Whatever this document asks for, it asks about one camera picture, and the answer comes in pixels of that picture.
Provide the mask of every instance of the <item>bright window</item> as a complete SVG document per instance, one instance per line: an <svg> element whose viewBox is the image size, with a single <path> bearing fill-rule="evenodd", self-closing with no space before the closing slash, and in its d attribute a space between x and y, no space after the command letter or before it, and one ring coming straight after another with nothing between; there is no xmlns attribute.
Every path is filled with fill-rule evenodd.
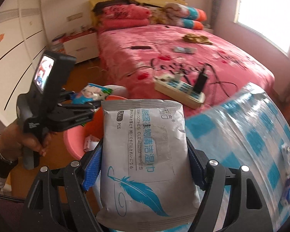
<svg viewBox="0 0 290 232"><path fill-rule="evenodd" d="M288 52L290 4L287 0L240 0L237 22Z"/></svg>

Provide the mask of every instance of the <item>silver bangle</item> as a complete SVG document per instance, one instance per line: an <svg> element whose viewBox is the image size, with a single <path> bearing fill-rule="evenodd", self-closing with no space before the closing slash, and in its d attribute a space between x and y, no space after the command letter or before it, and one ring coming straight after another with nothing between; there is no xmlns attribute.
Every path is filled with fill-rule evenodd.
<svg viewBox="0 0 290 232"><path fill-rule="evenodd" d="M10 164L10 165L14 162L14 161L7 160L6 158L4 158L4 157L2 156L1 153L0 153L0 159L1 159L3 162L8 163L8 164Z"/></svg>

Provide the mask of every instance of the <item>silver screw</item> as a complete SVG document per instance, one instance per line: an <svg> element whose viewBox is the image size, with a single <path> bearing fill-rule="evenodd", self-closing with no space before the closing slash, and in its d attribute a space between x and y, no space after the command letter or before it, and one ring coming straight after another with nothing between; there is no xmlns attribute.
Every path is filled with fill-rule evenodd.
<svg viewBox="0 0 290 232"><path fill-rule="evenodd" d="M71 162L71 167L77 167L79 165L79 161L74 160Z"/></svg>
<svg viewBox="0 0 290 232"><path fill-rule="evenodd" d="M218 165L218 161L216 161L216 160L214 160L214 159L213 159L213 160L211 159L211 160L209 161L209 164L212 165L212 166L217 166L217 165Z"/></svg>
<svg viewBox="0 0 290 232"><path fill-rule="evenodd" d="M248 172L248 171L249 171L249 167L246 166L246 165L241 166L241 169L242 169L244 172Z"/></svg>
<svg viewBox="0 0 290 232"><path fill-rule="evenodd" d="M40 168L40 171L41 171L42 173L45 173L47 170L48 170L48 167L47 167L47 166L44 166L44 167L41 167L41 168Z"/></svg>

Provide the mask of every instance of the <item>person's arm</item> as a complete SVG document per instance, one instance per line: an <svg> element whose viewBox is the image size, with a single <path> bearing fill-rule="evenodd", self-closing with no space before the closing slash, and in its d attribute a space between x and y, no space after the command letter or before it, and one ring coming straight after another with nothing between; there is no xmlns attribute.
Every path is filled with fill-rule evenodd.
<svg viewBox="0 0 290 232"><path fill-rule="evenodd" d="M0 134L0 190L10 171L18 164L23 146L45 156L50 141L51 135L48 134L41 145L34 135L22 133L16 121L6 127Z"/></svg>

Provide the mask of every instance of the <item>orange bucket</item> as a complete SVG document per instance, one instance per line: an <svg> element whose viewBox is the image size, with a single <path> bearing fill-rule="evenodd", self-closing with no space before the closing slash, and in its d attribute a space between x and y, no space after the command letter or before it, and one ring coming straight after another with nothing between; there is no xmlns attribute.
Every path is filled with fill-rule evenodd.
<svg viewBox="0 0 290 232"><path fill-rule="evenodd" d="M123 100L126 98L120 96L110 95L106 100ZM101 139L104 135L103 126L103 109L100 109L95 113L92 121L88 122L85 126L78 125L71 129L64 131L63 140L68 152L77 160L80 160L84 152L85 138L90 134Z"/></svg>

